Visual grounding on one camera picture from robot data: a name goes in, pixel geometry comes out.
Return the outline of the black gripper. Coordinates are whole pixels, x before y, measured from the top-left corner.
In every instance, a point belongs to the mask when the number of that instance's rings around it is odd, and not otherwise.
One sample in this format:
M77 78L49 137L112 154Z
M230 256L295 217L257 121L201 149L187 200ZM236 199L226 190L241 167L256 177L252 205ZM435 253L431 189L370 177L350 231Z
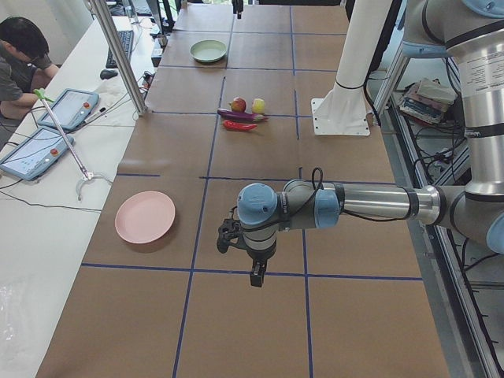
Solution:
M228 252L230 246L245 250L252 258L253 264L250 270L250 285L252 287L262 287L268 258L263 251L252 247L252 242L246 239L243 228L238 220L225 218L218 228L217 250L225 254Z

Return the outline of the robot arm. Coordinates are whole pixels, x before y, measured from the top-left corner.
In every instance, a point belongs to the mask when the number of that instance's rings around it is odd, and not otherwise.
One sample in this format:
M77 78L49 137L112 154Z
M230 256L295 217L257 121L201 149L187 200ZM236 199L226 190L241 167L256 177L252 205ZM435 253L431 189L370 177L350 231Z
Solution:
M217 249L251 257L260 287L281 231L334 226L341 214L371 221L416 219L453 229L503 252L503 4L500 1L410 1L403 49L411 57L447 54L457 62L471 180L462 187L420 189L292 180L282 191L252 183L218 230Z

